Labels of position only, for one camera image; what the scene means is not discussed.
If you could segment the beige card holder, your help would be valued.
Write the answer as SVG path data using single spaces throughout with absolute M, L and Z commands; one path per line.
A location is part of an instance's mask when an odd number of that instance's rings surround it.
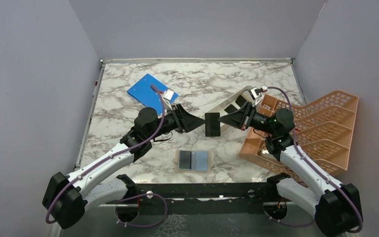
M 179 170 L 178 169 L 178 157 L 179 151 L 177 150 L 176 156 L 173 159 L 175 172 L 187 172 L 187 173 L 210 173 L 212 167 L 212 154 L 211 151 L 207 150 L 196 150 L 192 151 L 191 158 L 191 170 Z

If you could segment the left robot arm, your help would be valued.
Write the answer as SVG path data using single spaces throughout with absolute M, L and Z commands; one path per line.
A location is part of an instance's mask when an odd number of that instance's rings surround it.
M 84 168 L 67 175 L 58 172 L 49 181 L 42 205 L 47 209 L 45 221 L 67 229 L 77 223 L 91 208 L 120 199 L 128 203 L 135 198 L 135 184 L 127 175 L 109 183 L 106 178 L 143 157 L 151 148 L 151 140 L 173 130 L 188 133 L 205 121 L 187 112 L 181 104 L 162 117 L 154 108 L 139 111 L 134 126 L 113 148 Z

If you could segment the stack of cards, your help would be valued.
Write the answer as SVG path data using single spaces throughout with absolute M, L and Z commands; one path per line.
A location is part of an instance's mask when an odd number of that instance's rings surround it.
M 230 103 L 229 105 L 227 105 L 225 108 L 224 108 L 224 111 L 227 113 L 227 114 L 231 114 L 233 112 L 236 112 L 237 110 L 239 110 L 246 102 L 248 102 L 248 100 L 243 96 L 243 95 L 239 95 L 232 103 Z

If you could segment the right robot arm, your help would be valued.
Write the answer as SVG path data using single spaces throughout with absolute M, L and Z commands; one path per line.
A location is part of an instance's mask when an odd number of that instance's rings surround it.
M 219 117 L 219 122 L 244 130 L 251 127 L 268 134 L 265 146 L 270 155 L 288 166 L 306 184 L 287 174 L 265 187 L 269 200 L 287 198 L 310 214 L 327 237 L 363 229 L 360 195 L 353 184 L 343 184 L 318 166 L 297 144 L 293 112 L 287 108 L 272 116 L 260 114 L 246 102 L 237 111 Z

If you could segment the black credit card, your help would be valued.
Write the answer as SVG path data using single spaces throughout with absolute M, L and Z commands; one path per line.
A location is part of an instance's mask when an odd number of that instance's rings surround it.
M 192 151 L 179 151 L 178 169 L 191 170 Z
M 220 113 L 205 113 L 205 136 L 220 137 L 221 125 L 219 122 Z

